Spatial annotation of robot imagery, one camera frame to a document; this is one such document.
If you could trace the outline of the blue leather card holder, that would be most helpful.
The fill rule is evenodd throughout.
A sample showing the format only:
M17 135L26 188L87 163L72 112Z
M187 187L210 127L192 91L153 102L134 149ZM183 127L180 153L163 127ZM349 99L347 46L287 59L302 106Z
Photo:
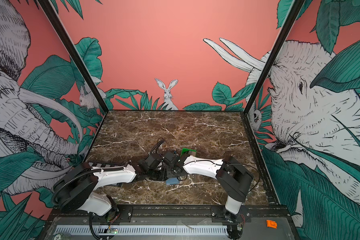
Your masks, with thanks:
M180 180L178 178L169 178L166 180L166 185L178 185Z

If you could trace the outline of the green plastic card tray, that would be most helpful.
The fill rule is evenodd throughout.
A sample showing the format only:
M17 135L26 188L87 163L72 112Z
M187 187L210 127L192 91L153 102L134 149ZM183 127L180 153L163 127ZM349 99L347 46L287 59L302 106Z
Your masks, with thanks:
M189 151L197 152L196 150L188 149L188 148L182 148L181 156L184 154L189 154Z

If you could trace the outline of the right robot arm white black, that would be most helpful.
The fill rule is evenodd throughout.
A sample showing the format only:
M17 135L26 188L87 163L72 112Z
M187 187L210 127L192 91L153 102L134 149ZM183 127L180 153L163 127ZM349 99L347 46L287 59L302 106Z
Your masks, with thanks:
M166 152L161 161L175 177L201 175L217 180L228 195L224 218L231 223L237 221L254 175L234 157L209 160Z

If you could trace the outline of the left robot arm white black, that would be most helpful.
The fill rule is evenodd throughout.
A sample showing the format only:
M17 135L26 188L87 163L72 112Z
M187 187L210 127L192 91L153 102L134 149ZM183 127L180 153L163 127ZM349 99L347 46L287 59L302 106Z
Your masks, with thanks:
M162 157L149 154L137 164L126 164L108 168L92 167L82 163L74 168L53 187L51 203L62 213L81 210L98 216L113 214L118 207L111 197L95 192L100 187L142 181L161 172L157 167Z

